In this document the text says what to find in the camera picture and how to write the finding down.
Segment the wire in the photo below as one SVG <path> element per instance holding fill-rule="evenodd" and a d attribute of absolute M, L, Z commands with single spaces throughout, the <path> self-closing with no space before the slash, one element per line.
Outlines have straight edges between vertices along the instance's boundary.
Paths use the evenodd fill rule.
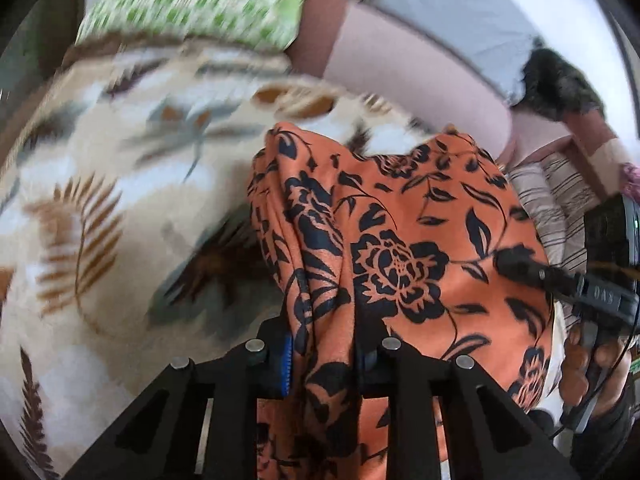
<path fill-rule="evenodd" d="M 630 276 L 631 278 L 633 278 L 634 275 L 640 276 L 640 273 L 638 273 L 637 270 L 623 269 L 621 267 L 615 266 L 614 264 L 602 264 L 601 262 L 596 262 L 596 263 L 599 264 L 597 266 L 600 267 L 600 268 L 603 268 L 605 266 L 607 266 L 609 268 L 617 267 L 615 270 L 620 270 L 620 271 L 624 272 L 627 276 Z M 638 320 L 640 320 L 640 306 L 638 306 L 638 308 L 636 308 L 636 318 L 634 319 L 634 327 L 633 327 L 633 329 L 631 331 L 631 334 L 629 335 L 628 339 L 626 340 L 625 347 L 624 347 L 622 353 L 619 355 L 618 360 L 611 367 L 611 370 L 609 370 L 609 373 L 605 377 L 604 381 L 602 381 L 600 383 L 600 385 L 591 393 L 591 395 L 589 397 L 587 397 L 586 399 L 582 400 L 582 402 L 581 402 L 582 404 L 584 404 L 584 405 L 589 404 L 602 391 L 602 389 L 604 388 L 604 385 L 607 384 L 607 381 L 609 381 L 609 379 L 615 373 L 616 369 L 620 366 L 620 363 L 622 362 L 622 359 L 625 357 L 625 354 L 629 351 L 629 347 L 631 346 L 631 342 L 636 337 L 636 327 L 638 326 Z M 558 436 L 560 433 L 562 433 L 565 429 L 566 429 L 566 426 L 563 424 L 562 426 L 560 426 L 549 437 L 549 440 L 555 439 L 555 437 Z"/>

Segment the black cable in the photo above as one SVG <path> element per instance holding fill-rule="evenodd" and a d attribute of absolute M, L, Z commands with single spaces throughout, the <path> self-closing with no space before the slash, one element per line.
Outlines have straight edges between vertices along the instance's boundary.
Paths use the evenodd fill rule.
<path fill-rule="evenodd" d="M 598 386 L 589 397 L 587 397 L 586 400 L 583 400 L 583 403 L 585 404 L 589 404 L 604 388 L 604 385 L 607 384 L 607 381 L 609 381 L 609 379 L 612 377 L 612 375 L 615 373 L 616 369 L 620 366 L 620 363 L 622 362 L 622 359 L 625 357 L 625 354 L 629 351 L 629 348 L 631 346 L 631 342 L 634 340 L 634 338 L 636 337 L 636 327 L 638 326 L 638 320 L 640 320 L 640 306 L 636 309 L 636 318 L 634 319 L 634 327 L 633 330 L 631 331 L 631 334 L 629 335 L 628 339 L 626 340 L 626 344 L 625 347 L 622 351 L 622 353 L 619 355 L 618 360 L 616 361 L 616 363 L 611 367 L 611 370 L 609 370 L 609 373 L 607 374 L 607 376 L 605 377 L 604 381 L 602 381 L 600 383 L 600 386 Z M 553 440 L 555 439 L 556 436 L 558 436 L 560 433 L 562 433 L 564 430 L 566 429 L 566 426 L 563 424 L 562 426 L 560 426 L 550 437 L 549 440 Z"/>

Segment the metal rivet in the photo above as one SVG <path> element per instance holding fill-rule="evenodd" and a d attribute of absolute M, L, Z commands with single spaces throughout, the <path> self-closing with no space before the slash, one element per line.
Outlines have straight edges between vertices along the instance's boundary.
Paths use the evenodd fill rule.
<path fill-rule="evenodd" d="M 188 357 L 174 357 L 171 359 L 171 368 L 174 370 L 183 370 L 189 366 L 190 359 Z"/>
<path fill-rule="evenodd" d="M 382 340 L 382 347 L 387 350 L 398 350 L 402 345 L 402 342 L 397 337 L 385 337 Z"/>
<path fill-rule="evenodd" d="M 262 339 L 249 339 L 244 347 L 251 353 L 262 352 L 264 350 L 264 341 Z"/>
<path fill-rule="evenodd" d="M 464 368 L 465 370 L 471 370 L 471 368 L 474 367 L 476 362 L 473 360 L 473 358 L 469 357 L 468 355 L 459 355 L 458 357 L 456 357 L 456 364 L 460 368 Z"/>

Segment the leaf-patterned blanket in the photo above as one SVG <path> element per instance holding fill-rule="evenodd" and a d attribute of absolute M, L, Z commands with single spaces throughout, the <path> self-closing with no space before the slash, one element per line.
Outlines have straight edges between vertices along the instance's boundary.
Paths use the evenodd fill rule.
<path fill-rule="evenodd" d="M 54 82 L 0 174 L 0 418 L 47 478 L 171 358 L 219 357 L 279 312 L 238 210 L 279 120 L 363 153 L 426 137 L 378 96 L 201 41 Z"/>

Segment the floral pattern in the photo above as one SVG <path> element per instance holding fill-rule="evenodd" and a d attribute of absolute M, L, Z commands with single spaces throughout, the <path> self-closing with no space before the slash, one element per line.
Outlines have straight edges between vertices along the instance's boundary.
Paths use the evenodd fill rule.
<path fill-rule="evenodd" d="M 258 477 L 383 475 L 385 399 L 353 379 L 356 313 L 443 360 L 471 354 L 521 407 L 542 394 L 552 319 L 496 251 L 545 262 L 531 220 L 471 137 L 450 128 L 407 156 L 366 157 L 280 123 L 254 159 L 251 220 L 285 298 L 292 394 L 258 407 Z M 444 428 L 436 429 L 446 459 Z"/>

